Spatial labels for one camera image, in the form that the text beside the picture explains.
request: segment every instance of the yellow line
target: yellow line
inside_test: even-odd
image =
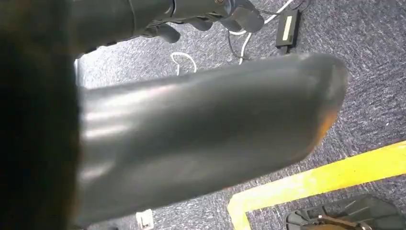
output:
[[[235,230],[251,230],[246,212],[406,173],[406,141],[346,158],[233,195]]]

